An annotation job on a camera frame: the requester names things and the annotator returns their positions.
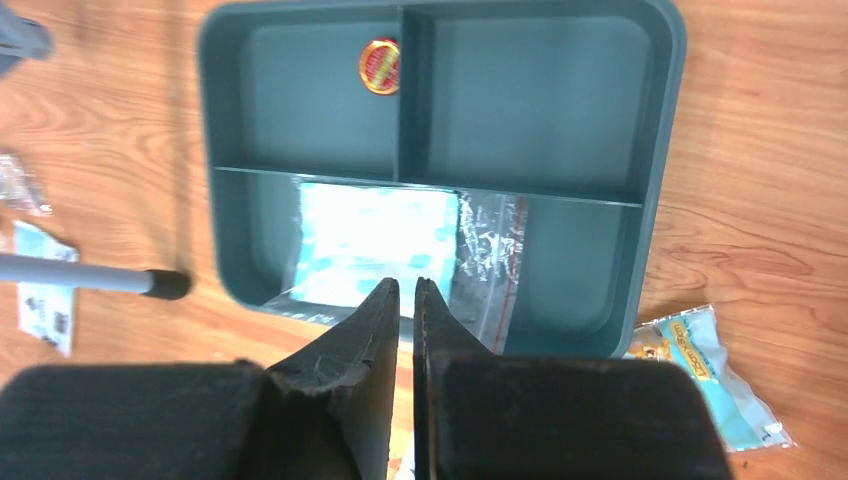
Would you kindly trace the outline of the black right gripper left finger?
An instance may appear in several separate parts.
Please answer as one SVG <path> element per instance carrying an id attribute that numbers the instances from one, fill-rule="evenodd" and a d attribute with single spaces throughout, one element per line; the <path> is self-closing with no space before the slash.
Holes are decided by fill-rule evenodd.
<path id="1" fill-rule="evenodd" d="M 382 479 L 399 286 L 264 368 L 47 365 L 1 392 L 5 479 Z"/>

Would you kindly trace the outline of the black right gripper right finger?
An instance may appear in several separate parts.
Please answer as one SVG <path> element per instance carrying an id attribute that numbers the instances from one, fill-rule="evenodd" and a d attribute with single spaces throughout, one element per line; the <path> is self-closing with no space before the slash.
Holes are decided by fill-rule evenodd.
<path id="1" fill-rule="evenodd" d="M 678 366 L 502 356 L 419 279 L 414 307 L 419 479 L 729 479 L 702 396 Z"/>

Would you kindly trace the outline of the clear bag teal gauze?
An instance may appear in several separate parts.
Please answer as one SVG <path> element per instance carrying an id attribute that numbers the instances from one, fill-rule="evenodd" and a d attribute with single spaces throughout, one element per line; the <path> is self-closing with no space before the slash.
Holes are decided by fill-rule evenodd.
<path id="1" fill-rule="evenodd" d="M 283 273 L 265 311 L 331 326 L 384 278 L 400 288 L 401 338 L 412 338 L 415 285 L 432 280 L 454 317 L 489 350 L 506 346 L 528 202 L 478 190 L 307 182 L 286 191 L 275 238 Z"/>

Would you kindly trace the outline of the teal divided tray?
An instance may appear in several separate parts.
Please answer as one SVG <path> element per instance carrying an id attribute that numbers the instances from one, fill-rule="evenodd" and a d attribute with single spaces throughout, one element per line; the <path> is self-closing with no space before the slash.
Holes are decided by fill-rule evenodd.
<path id="1" fill-rule="evenodd" d="M 383 37 L 400 46 L 390 96 L 358 74 Z M 686 40 L 669 1 L 220 6 L 197 57 L 222 284 L 265 311 L 293 180 L 511 194 L 528 216 L 500 353 L 623 355 Z"/>

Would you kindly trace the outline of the small round balm tin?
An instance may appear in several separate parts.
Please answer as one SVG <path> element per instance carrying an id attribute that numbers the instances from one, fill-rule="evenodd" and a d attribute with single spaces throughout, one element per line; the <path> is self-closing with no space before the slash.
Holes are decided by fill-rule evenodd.
<path id="1" fill-rule="evenodd" d="M 371 40 L 361 51 L 358 74 L 365 88 L 376 95 L 390 96 L 400 87 L 400 46 L 391 37 Z"/>

